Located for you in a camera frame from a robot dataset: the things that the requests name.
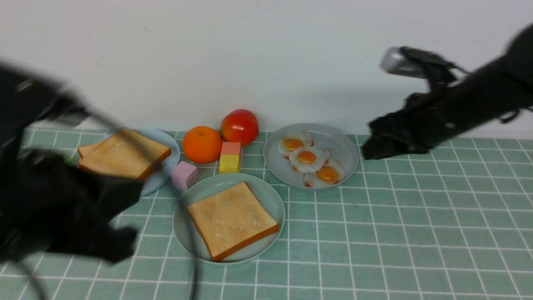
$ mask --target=egg yolk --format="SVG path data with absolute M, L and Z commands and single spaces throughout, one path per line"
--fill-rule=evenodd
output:
M 285 142 L 283 143 L 283 145 L 285 145 L 285 148 L 287 148 L 287 150 L 292 152 L 292 151 L 302 147 L 303 143 L 299 139 L 286 139 Z
M 321 180 L 329 183 L 333 183 L 338 180 L 337 171 L 335 171 L 335 169 L 332 167 L 322 167 L 320 170 L 318 170 L 317 176 Z
M 296 156 L 296 159 L 301 163 L 310 164 L 313 163 L 315 160 L 317 160 L 317 157 L 309 151 L 301 151 Z

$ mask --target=orange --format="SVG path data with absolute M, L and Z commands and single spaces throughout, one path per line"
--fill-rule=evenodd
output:
M 220 157 L 222 138 L 218 131 L 198 126 L 185 134 L 182 145 L 188 160 L 195 163 L 212 163 Z

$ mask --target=white wall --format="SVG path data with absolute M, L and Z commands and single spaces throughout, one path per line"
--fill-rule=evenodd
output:
M 532 15 L 531 0 L 2 0 L 0 56 L 68 78 L 128 125 L 218 127 L 248 108 L 262 130 L 315 121 L 362 133 L 425 90 L 379 70 L 386 48 L 473 69 Z M 533 138 L 533 117 L 474 134 Z

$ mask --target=toy butter block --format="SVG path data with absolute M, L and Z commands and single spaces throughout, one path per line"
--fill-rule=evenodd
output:
M 240 156 L 241 149 L 242 148 L 240 147 L 239 142 L 225 141 L 222 143 L 222 150 L 220 151 L 220 154 Z
M 198 181 L 198 168 L 188 162 L 180 161 L 171 173 L 172 183 L 184 192 Z
M 240 171 L 240 156 L 235 154 L 221 154 L 219 172 L 238 173 Z

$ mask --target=yellow block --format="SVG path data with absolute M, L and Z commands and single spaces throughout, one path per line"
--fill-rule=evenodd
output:
M 220 155 L 219 172 L 238 173 L 240 171 L 240 155 L 222 154 Z

